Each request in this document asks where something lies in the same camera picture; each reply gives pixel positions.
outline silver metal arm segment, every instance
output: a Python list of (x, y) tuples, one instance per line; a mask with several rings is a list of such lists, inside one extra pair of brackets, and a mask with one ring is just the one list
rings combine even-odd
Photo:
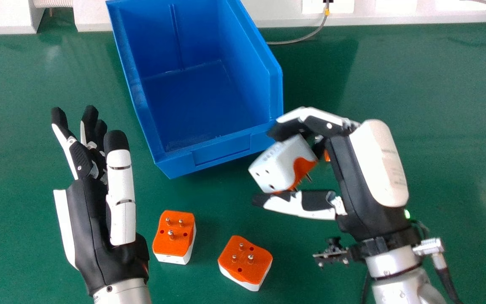
[(129, 279), (103, 287), (93, 294), (95, 304), (151, 304), (143, 279)]

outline green table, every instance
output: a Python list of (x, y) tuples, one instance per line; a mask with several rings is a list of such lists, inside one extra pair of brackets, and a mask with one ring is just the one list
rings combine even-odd
[[(50, 128), (50, 108), (60, 106), (77, 131), (87, 104), (129, 137), (138, 231), (148, 242), (165, 209), (197, 218), (187, 266), (150, 262), (154, 303), (358, 302), (363, 265), (320, 271), (311, 258), (325, 237), (339, 235), (335, 223), (250, 205), (259, 190), (247, 173), (255, 155), (168, 180), (143, 138), (112, 34), (76, 33), (71, 21), (69, 11), (56, 11), (37, 35), (0, 36), (0, 304), (92, 303), (62, 250), (52, 189), (72, 177)], [(263, 33), (278, 40), (308, 30)], [(486, 304), (486, 24), (328, 27), (312, 41), (272, 50), (286, 110), (316, 106), (390, 126), (410, 212), (443, 237), (464, 302)], [(312, 176), (301, 188), (338, 188), (326, 164)], [(234, 234), (274, 256), (258, 293), (218, 270)], [(430, 261), (425, 267), (443, 292)]]

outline blue plastic bin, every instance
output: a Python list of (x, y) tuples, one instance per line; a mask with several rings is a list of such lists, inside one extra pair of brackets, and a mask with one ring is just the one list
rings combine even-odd
[(107, 2), (133, 105), (170, 179), (266, 149), (282, 71), (239, 0)]

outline robotic arm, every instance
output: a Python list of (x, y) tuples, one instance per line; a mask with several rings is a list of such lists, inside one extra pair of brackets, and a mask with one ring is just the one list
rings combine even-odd
[(54, 190), (65, 255), (96, 304), (150, 304), (149, 251), (135, 232), (135, 192), (127, 137), (106, 133), (95, 107), (81, 120), (81, 141), (65, 112), (52, 109), (52, 129), (75, 181)]
[[(264, 209), (312, 219), (336, 220), (341, 231), (357, 242), (343, 248), (340, 238), (328, 240), (329, 247), (314, 258), (325, 263), (364, 262), (375, 279), (373, 292), (378, 303), (399, 300), (408, 304), (445, 304), (421, 268), (421, 257), (435, 256), (443, 264), (440, 239), (422, 242), (417, 227), (405, 216), (408, 187), (397, 147), (387, 125), (371, 119), (358, 123), (315, 108), (298, 108), (277, 119), (268, 135), (276, 143), (249, 167), (264, 193), (253, 204)], [(314, 146), (307, 137), (315, 136)], [(308, 172), (326, 153), (341, 196), (332, 190), (297, 191)], [(432, 250), (421, 250), (422, 246)], [(461, 303), (451, 283), (446, 289)]]

